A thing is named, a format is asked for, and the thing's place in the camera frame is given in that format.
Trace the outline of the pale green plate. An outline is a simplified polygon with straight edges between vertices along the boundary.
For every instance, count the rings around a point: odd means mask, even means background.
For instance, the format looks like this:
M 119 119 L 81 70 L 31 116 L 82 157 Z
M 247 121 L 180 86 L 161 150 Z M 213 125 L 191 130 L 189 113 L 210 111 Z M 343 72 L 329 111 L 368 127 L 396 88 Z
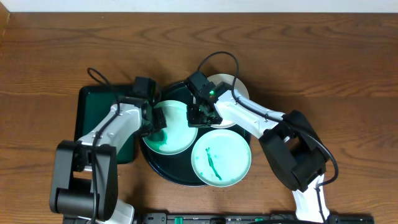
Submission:
M 162 155 L 170 156 L 188 149 L 195 141 L 198 129 L 188 126 L 187 105 L 176 100 L 166 100 L 158 103 L 155 108 L 162 108 L 167 127 L 163 130 L 167 133 L 167 143 L 160 147 L 152 147 L 143 138 L 147 147 Z
M 228 129 L 204 134 L 194 144 L 191 155 L 194 173 L 214 187 L 229 187 L 241 181 L 250 169 L 251 159 L 246 140 Z

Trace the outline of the white plate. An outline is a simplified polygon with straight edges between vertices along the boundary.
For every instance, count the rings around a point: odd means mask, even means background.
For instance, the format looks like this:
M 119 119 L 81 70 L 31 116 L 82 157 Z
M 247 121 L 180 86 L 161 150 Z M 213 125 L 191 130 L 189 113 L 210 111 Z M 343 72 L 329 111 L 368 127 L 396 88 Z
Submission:
M 215 85 L 217 85 L 221 82 L 225 82 L 227 84 L 232 85 L 234 77 L 229 74 L 219 73 L 216 75 L 209 76 L 207 79 L 209 82 L 213 82 Z M 246 88 L 246 86 L 244 85 L 244 83 L 241 80 L 237 79 L 234 87 L 235 87 L 235 89 L 237 89 L 240 92 L 240 94 L 242 94 L 244 97 L 249 99 L 248 89 Z M 220 124 L 212 124 L 211 127 L 220 129 L 220 128 L 230 128 L 234 125 L 235 125 L 235 123 L 233 123 L 232 121 L 228 121 L 228 120 L 224 119 L 224 120 L 222 120 L 222 122 Z

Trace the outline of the green sponge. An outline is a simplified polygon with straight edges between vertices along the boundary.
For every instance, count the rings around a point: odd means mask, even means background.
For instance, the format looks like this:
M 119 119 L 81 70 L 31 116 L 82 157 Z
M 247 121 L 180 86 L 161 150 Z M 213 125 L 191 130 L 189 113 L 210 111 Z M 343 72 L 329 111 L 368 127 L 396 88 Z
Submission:
M 152 133 L 150 136 L 146 137 L 146 142 L 152 147 L 160 147 L 167 143 L 167 133 L 161 129 L 156 133 Z

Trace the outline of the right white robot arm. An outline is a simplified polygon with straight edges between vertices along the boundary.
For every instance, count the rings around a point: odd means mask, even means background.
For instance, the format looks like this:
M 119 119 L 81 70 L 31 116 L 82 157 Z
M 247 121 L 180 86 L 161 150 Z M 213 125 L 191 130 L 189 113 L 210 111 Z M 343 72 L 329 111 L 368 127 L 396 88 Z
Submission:
M 258 138 L 279 181 L 293 192 L 300 221 L 326 223 L 323 186 L 326 163 L 334 162 L 307 118 L 299 111 L 285 114 L 265 108 L 237 90 L 195 93 L 188 104 L 188 123 L 209 127 L 231 121 Z

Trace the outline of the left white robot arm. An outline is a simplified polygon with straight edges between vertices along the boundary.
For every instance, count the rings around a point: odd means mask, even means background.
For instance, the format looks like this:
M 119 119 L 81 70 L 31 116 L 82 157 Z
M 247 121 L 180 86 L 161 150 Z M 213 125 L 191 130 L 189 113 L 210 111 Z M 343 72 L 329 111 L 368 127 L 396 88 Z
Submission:
M 148 136 L 165 127 L 164 112 L 149 100 L 117 100 L 87 135 L 57 146 L 51 211 L 83 222 L 132 223 L 133 206 L 118 198 L 117 154 L 133 134 Z

